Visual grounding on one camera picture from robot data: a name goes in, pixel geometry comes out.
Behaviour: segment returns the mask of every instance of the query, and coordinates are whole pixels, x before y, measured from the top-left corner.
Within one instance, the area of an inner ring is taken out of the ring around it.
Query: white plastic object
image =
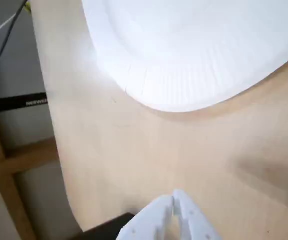
[[[180,240],[220,240],[199,208],[179,189],[162,195],[142,209],[119,232],[116,240],[164,240],[172,213],[178,216]]]
[[[187,112],[288,61],[288,0],[82,0],[99,64],[151,108]]]

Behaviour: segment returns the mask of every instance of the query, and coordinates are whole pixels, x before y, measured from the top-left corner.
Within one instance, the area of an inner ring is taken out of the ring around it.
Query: white wall
[[[0,23],[21,0],[0,0]],[[5,30],[0,32],[0,44]],[[31,16],[23,11],[0,59],[0,97],[44,91]],[[0,138],[5,148],[36,142],[53,135],[47,105],[0,113]],[[61,240],[80,229],[65,195],[60,165],[53,162],[16,176],[39,239]],[[0,198],[0,239],[18,239]]]

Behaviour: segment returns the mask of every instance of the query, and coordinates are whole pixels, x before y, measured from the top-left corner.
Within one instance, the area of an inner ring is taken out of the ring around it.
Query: paper plate
[[[83,0],[98,62],[134,99],[188,112],[288,61],[288,0]]]

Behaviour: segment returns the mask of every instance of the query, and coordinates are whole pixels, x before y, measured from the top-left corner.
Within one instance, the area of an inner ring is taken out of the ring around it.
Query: black object
[[[127,212],[117,218],[83,232],[82,234],[72,238],[72,240],[116,240],[121,228],[124,227],[133,217],[134,214]]]
[[[2,99],[0,98],[0,112],[23,107],[32,107],[41,104],[47,104],[47,97],[46,93],[44,92],[21,96],[10,96]]]
[[[3,51],[4,51],[4,48],[5,48],[5,46],[6,46],[6,43],[8,42],[9,35],[10,35],[10,33],[12,32],[14,23],[16,22],[19,14],[20,14],[20,12],[22,11],[22,9],[23,9],[23,7],[24,7],[24,5],[25,5],[26,2],[27,2],[27,0],[24,0],[24,1],[20,4],[19,9],[16,11],[15,16],[13,17],[12,21],[11,21],[10,24],[9,24],[9,27],[8,27],[7,33],[6,33],[6,35],[5,35],[5,38],[4,38],[4,40],[3,40],[2,46],[0,47],[0,56],[2,55],[2,53],[3,53]]]

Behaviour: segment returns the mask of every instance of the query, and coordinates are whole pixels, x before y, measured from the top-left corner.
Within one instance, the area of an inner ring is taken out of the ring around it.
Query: wooden table
[[[31,4],[67,196],[83,230],[181,188],[223,239],[288,240],[288,63],[223,103],[159,112],[97,68],[79,0]]]

